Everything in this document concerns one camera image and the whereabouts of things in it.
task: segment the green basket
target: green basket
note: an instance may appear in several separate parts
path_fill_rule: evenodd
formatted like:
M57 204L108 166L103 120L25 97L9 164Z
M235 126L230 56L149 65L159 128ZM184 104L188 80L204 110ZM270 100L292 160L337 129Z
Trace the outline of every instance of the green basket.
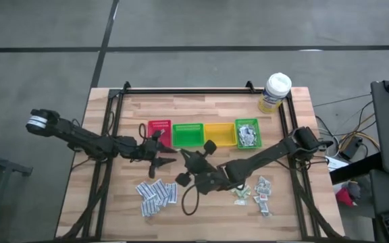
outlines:
M174 146L203 146L203 124L174 124Z
M256 142L254 146L243 146L240 142L240 138L238 135L238 129L241 125L252 125L255 127L256 131ZM235 120L235 129L236 129L236 135L237 135L237 141L238 141L238 148L239 149L256 149L262 147L262 139L261 139L261 133L259 131L259 124L257 122L257 119L236 119Z

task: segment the label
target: label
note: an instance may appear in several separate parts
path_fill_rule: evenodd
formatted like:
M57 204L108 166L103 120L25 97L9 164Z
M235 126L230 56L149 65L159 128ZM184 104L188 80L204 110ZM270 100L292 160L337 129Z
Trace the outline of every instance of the label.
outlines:
M31 125L34 125L34 126L38 126L40 128L46 128L46 124L44 123L41 123L39 121L35 121L35 120L29 120L27 124L31 124Z
M36 120L36 121L38 121L38 122L42 122L42 123L44 123L44 124L47 123L47 119L45 119L45 118L43 118L43 117L36 116L36 115L31 116L30 119Z
M264 113L274 112L277 107L282 104L284 97L274 97L270 95L267 90L264 88L262 91L262 97L257 103L258 108Z

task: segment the concrete floor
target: concrete floor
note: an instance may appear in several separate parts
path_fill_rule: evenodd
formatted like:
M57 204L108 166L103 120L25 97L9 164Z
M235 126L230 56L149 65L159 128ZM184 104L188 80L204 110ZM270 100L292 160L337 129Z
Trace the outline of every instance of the concrete floor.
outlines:
M100 47L111 4L0 0L0 47ZM389 0L120 0L110 47L172 45L389 45ZM53 237L73 153L24 126L34 108L81 120L98 56L0 53L0 157L34 167L29 178L15 175L10 182L0 241ZM274 72L308 86L320 105L316 114L336 131L370 97L321 104L368 94L370 82L389 80L389 51L108 53L98 86L242 86L247 80L262 86ZM357 119L337 133L353 129ZM375 127L367 133L377 136ZM345 209L342 216L348 236L373 237L367 218Z

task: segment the yellow tray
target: yellow tray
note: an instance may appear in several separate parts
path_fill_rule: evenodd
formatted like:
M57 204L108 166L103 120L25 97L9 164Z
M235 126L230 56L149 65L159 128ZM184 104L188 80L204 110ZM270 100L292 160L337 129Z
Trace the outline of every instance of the yellow tray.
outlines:
M236 133L234 123L204 124L205 142L212 140L217 146L235 146Z

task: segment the yellow bottle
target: yellow bottle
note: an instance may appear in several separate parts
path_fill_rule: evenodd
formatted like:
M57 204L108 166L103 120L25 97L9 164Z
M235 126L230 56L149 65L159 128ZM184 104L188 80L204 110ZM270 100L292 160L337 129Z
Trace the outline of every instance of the yellow bottle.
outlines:
M292 81L285 74L277 73L271 75L257 103L258 108L264 113L276 111L277 107L282 104L283 99L288 95L291 87Z

